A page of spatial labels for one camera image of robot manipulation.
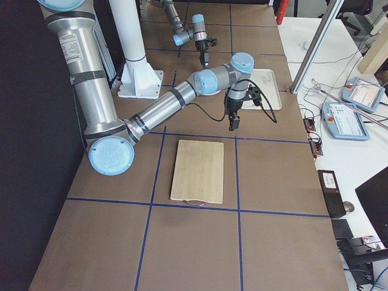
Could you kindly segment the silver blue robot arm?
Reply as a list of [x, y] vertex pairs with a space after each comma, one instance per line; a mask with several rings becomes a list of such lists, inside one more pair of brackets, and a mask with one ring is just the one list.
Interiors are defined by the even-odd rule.
[[217, 45], [217, 39], [209, 37], [206, 31], [204, 16], [195, 14], [192, 16], [192, 27], [185, 28], [173, 1], [160, 1], [173, 30], [173, 41], [176, 46], [182, 46], [191, 39], [195, 40], [196, 50], [200, 53], [199, 60], [203, 69], [209, 67], [209, 46]]
[[97, 172], [108, 176], [125, 172], [141, 137], [198, 96], [227, 90], [225, 112], [233, 116], [241, 108], [255, 64], [244, 52], [234, 54], [228, 64], [191, 74], [131, 118], [120, 119], [93, 36], [93, 2], [41, 1], [39, 5], [48, 29], [58, 36], [87, 123], [87, 156]]

